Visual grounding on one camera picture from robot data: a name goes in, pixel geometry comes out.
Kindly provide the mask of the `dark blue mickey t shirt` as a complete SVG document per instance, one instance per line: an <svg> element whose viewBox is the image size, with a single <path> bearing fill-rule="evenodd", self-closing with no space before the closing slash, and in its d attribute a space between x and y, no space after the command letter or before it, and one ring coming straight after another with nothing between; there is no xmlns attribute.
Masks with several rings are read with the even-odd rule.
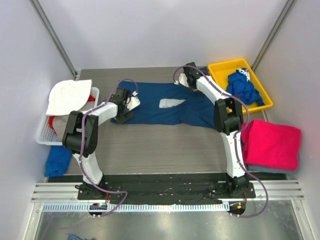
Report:
<svg viewBox="0 0 320 240"><path fill-rule="evenodd" d="M125 124L178 125L215 129L214 104L202 93L174 83L139 82L140 105Z"/></svg>

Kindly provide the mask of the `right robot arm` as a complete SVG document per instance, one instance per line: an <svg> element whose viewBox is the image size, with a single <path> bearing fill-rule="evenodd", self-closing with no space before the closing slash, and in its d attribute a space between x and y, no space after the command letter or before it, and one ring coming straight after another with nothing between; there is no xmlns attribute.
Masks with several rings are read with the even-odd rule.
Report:
<svg viewBox="0 0 320 240"><path fill-rule="evenodd" d="M186 79L180 76L179 81L204 94L214 105L213 124L222 137L227 160L225 190L230 197L236 198L249 187L241 149L243 105L194 63L183 66L183 73Z"/></svg>

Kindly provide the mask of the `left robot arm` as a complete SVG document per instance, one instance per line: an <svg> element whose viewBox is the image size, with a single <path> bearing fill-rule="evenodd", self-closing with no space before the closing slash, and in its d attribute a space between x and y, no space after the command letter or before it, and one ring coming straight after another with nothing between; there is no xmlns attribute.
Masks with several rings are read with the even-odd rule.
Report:
<svg viewBox="0 0 320 240"><path fill-rule="evenodd" d="M126 122L134 116L132 110L139 105L137 91L118 87L100 105L69 114L62 145L72 153L82 173L82 184L75 186L78 199L100 200L107 195L105 175L96 157L99 126L111 119L118 124Z"/></svg>

